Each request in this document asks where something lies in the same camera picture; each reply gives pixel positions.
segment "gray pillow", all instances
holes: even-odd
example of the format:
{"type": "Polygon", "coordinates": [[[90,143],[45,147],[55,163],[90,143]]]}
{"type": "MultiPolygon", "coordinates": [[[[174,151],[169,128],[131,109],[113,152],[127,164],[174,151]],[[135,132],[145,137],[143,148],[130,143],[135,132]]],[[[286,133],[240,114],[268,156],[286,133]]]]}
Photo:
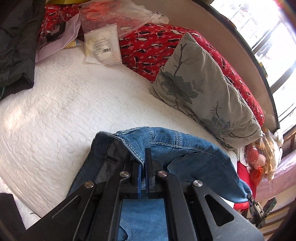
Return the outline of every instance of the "gray pillow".
{"type": "Polygon", "coordinates": [[[227,149],[262,136],[245,100],[189,33],[160,69],[150,93],[202,124],[227,149]]]}

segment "jeans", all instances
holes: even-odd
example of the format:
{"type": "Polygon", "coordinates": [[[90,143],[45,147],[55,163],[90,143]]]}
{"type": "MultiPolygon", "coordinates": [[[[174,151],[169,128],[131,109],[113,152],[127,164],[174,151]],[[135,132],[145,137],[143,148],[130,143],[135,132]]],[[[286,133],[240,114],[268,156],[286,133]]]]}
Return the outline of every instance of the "jeans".
{"type": "MultiPolygon", "coordinates": [[[[179,180],[191,182],[198,179],[229,201],[248,201],[247,194],[251,189],[238,177],[230,158],[218,146],[160,127],[138,127],[115,134],[99,132],[70,193],[85,181],[106,181],[116,167],[114,158],[108,160],[108,155],[121,159],[128,150],[144,166],[145,148],[151,148],[152,158],[160,161],[164,170],[179,180]]],[[[167,240],[163,200],[124,200],[120,226],[118,240],[167,240]]]]}

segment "window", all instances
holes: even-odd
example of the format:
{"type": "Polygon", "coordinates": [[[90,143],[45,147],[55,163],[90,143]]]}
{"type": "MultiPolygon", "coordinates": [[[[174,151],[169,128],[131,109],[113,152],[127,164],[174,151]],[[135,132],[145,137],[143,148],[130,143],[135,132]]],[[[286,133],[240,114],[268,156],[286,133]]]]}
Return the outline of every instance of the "window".
{"type": "Polygon", "coordinates": [[[211,6],[233,22],[263,64],[287,132],[296,123],[296,41],[285,16],[273,0],[214,0],[211,6]]]}

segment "metal bolt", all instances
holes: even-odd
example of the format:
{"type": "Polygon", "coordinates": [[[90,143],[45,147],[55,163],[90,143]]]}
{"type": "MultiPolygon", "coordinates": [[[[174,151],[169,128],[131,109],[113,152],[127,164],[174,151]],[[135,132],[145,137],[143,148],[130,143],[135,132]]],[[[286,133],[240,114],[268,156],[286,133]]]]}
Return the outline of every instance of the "metal bolt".
{"type": "Polygon", "coordinates": [[[86,182],[86,183],[84,184],[84,186],[85,186],[86,188],[92,188],[92,187],[94,186],[94,183],[93,183],[92,181],[88,181],[88,182],[86,182]]]}
{"type": "Polygon", "coordinates": [[[121,177],[128,177],[128,176],[129,176],[129,173],[128,173],[127,171],[122,171],[122,172],[120,173],[120,176],[121,176],[121,177]]]}
{"type": "Polygon", "coordinates": [[[196,186],[196,187],[201,187],[201,186],[202,186],[202,181],[200,181],[200,180],[195,180],[195,181],[193,182],[193,185],[196,186]]]}
{"type": "Polygon", "coordinates": [[[159,171],[159,172],[158,172],[158,175],[159,175],[160,177],[166,177],[168,174],[167,174],[166,171],[159,171]]]}

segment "brown bed headboard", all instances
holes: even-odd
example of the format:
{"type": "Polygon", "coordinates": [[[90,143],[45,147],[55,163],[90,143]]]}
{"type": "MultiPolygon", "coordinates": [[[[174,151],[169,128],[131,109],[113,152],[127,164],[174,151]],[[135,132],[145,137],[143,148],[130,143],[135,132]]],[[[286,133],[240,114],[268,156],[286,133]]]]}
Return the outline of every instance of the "brown bed headboard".
{"type": "Polygon", "coordinates": [[[264,125],[279,128],[269,85],[250,47],[233,25],[200,0],[133,0],[146,9],[165,14],[170,24],[195,29],[213,45],[242,77],[264,111],[264,125]]]}

